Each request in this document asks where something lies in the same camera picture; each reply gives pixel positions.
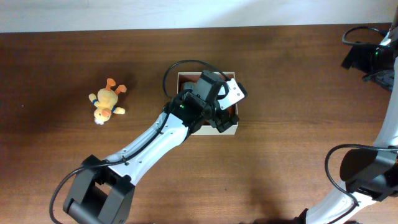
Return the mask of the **yellow duck plush toy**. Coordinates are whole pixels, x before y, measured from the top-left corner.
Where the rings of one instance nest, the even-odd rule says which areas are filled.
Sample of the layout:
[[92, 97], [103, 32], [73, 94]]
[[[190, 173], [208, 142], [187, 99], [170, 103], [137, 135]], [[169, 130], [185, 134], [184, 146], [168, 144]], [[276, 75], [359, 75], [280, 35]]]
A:
[[88, 98], [96, 107], [94, 111], [94, 121], [98, 125], [104, 125], [109, 121], [113, 114], [124, 114], [126, 111], [122, 107], [116, 106], [119, 94], [125, 93], [127, 87], [125, 85], [118, 85], [115, 90], [112, 87], [116, 86], [116, 82], [112, 78], [106, 80], [106, 86], [100, 89], [97, 94], [91, 93]]

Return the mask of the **yellow grey toy truck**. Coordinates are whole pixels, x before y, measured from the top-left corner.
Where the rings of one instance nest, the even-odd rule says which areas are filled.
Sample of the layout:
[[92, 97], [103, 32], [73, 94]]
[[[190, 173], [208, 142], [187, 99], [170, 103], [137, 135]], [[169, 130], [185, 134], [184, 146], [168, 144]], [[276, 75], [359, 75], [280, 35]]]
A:
[[192, 92], [195, 88], [195, 85], [196, 85], [195, 82], [183, 82], [180, 85], [180, 91], [188, 90], [188, 91]]

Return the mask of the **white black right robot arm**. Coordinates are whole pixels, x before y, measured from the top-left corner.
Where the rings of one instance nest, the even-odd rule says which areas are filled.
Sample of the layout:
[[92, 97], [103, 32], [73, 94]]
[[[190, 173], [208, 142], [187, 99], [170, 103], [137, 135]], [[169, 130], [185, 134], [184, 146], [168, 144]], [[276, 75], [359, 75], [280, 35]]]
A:
[[334, 188], [294, 223], [351, 223], [363, 208], [397, 196], [397, 19], [377, 33], [383, 37], [379, 44], [350, 42], [343, 36], [351, 50], [341, 65], [364, 72], [364, 81], [391, 91], [382, 128], [372, 146], [340, 144], [329, 150], [325, 172]]

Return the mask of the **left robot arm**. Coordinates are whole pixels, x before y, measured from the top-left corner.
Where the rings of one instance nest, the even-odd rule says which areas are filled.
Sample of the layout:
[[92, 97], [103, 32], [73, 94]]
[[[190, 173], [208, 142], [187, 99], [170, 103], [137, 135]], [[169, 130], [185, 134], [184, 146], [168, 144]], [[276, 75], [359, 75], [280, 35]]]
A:
[[135, 187], [171, 149], [205, 122], [219, 133], [238, 123], [228, 108], [247, 96], [234, 78], [202, 71], [199, 79], [168, 102], [155, 123], [132, 143], [103, 160], [87, 157], [77, 170], [63, 211], [78, 223], [126, 223]]

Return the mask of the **white cardboard box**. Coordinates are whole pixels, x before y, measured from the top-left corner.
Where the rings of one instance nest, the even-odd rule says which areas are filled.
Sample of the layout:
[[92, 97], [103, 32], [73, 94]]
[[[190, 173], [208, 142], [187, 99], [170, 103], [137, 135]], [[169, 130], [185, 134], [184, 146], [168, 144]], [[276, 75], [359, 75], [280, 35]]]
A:
[[[226, 72], [225, 73], [228, 78], [235, 78], [234, 72]], [[183, 90], [183, 84], [186, 82], [196, 83], [201, 75], [201, 72], [178, 72], [177, 73], [177, 93]], [[230, 115], [238, 115], [238, 106], [233, 105], [228, 108]], [[235, 135], [238, 129], [238, 123], [232, 125], [226, 131], [220, 133], [216, 128], [213, 128], [209, 122], [204, 122], [203, 126], [193, 135], [196, 136], [229, 136]]]

